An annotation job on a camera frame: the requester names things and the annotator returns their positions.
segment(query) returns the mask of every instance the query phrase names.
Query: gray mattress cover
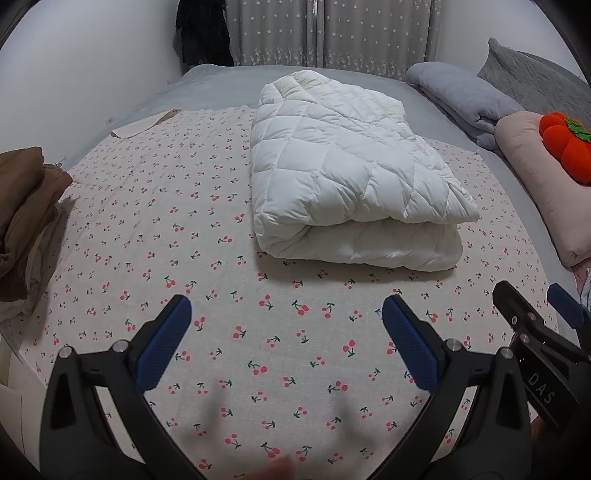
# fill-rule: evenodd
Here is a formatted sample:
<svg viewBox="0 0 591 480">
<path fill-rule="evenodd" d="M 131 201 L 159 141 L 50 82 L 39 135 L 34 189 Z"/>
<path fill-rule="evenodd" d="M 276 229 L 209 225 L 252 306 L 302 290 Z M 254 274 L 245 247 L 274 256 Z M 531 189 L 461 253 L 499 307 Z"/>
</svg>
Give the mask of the gray mattress cover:
<svg viewBox="0 0 591 480">
<path fill-rule="evenodd" d="M 173 108 L 192 111 L 242 105 L 256 108 L 264 85 L 301 69 L 301 67 L 288 66 L 219 67 L 209 64 L 196 66 L 179 81 L 168 85 L 164 90 L 140 104 L 129 116 L 115 119 L 109 129 L 99 132 L 74 157 L 68 159 L 63 167 L 67 170 L 76 165 L 109 134 L 110 130 L 159 112 Z M 573 274 L 558 260 L 548 230 L 535 204 L 503 159 L 492 152 L 480 149 L 435 104 L 406 83 L 344 70 L 314 70 L 342 83 L 377 90 L 400 100 L 404 104 L 408 123 L 417 135 L 478 152 L 513 203 L 538 252 L 548 281 L 559 283 L 571 295 L 578 298 Z M 560 318 L 558 321 L 560 332 L 571 341 L 576 341 L 576 335 L 566 323 Z"/>
</svg>

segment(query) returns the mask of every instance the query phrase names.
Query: blue gripper pad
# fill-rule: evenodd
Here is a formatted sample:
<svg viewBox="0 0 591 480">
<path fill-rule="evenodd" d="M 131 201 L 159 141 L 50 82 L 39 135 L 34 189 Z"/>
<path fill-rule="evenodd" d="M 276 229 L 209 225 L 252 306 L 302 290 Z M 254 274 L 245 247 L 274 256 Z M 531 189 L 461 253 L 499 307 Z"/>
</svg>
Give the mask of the blue gripper pad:
<svg viewBox="0 0 591 480">
<path fill-rule="evenodd" d="M 546 298 L 571 328 L 582 327 L 589 321 L 587 309 L 557 283 L 548 287 Z"/>
<path fill-rule="evenodd" d="M 409 315 L 414 317 L 416 322 L 420 322 L 401 298 L 398 297 L 398 301 L 403 305 L 402 308 L 406 307 L 405 310 L 407 310 Z M 422 390 L 428 390 L 433 395 L 439 386 L 439 365 L 437 358 L 425 340 L 423 340 L 412 321 L 402 311 L 394 296 L 384 300 L 382 321 L 417 386 Z M 431 329 L 432 333 L 441 342 L 435 330 L 430 325 L 426 324 L 426 327 Z"/>
<path fill-rule="evenodd" d="M 135 383 L 140 391 L 151 390 L 158 385 L 168 362 L 191 324 L 192 315 L 189 299 L 175 295 L 154 320 L 157 329 L 151 338 L 147 339 L 146 346 L 135 361 Z M 150 323 L 152 322 L 147 322 L 144 326 L 149 327 Z"/>
</svg>

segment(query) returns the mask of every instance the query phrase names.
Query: persimmon plush pillow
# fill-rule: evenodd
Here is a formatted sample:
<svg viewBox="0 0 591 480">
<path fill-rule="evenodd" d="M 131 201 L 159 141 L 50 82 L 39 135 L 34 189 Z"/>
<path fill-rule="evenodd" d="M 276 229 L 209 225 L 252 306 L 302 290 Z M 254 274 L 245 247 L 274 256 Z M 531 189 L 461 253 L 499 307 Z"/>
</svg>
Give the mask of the persimmon plush pillow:
<svg viewBox="0 0 591 480">
<path fill-rule="evenodd" d="M 546 150 L 541 115 L 517 112 L 498 121 L 495 139 L 527 188 L 565 267 L 591 257 L 591 187 L 573 180 Z"/>
<path fill-rule="evenodd" d="M 540 119 L 540 135 L 550 154 L 579 183 L 591 185 L 591 131 L 560 112 Z"/>
</svg>

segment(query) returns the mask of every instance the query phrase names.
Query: star pattern curtain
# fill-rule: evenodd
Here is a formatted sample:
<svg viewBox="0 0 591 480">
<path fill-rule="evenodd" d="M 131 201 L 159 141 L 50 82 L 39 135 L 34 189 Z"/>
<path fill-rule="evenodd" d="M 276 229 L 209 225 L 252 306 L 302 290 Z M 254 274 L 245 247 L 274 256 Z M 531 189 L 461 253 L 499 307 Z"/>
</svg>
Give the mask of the star pattern curtain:
<svg viewBox="0 0 591 480">
<path fill-rule="evenodd" d="M 297 65 L 403 79 L 435 54 L 443 0 L 227 0 L 237 65 Z"/>
</svg>

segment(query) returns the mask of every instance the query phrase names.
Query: cherry print sheet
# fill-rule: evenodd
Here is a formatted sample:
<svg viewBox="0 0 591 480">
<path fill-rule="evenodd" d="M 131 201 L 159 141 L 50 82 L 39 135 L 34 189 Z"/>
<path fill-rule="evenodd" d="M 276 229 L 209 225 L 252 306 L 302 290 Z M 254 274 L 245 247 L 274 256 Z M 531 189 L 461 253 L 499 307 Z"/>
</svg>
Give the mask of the cherry print sheet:
<svg viewBox="0 0 591 480">
<path fill-rule="evenodd" d="M 556 329 L 546 278 L 505 192 L 478 155 L 430 141 L 479 204 L 448 271 L 278 260 L 251 224 L 253 110 L 179 112 L 137 136 L 106 138 L 71 170 L 57 268 L 21 355 L 43 382 L 65 344 L 131 338 L 175 293 L 193 321 L 146 399 L 208 478 L 236 478 L 279 455 L 299 478 L 366 478 L 426 402 L 381 323 L 402 294 L 443 338 L 495 352 L 510 330 L 492 306 L 507 279 Z M 18 336 L 20 324 L 12 325 Z M 459 433 L 470 395 L 443 442 Z M 103 404 L 115 432 L 121 423 Z M 137 455 L 131 440 L 126 453 Z"/>
</svg>

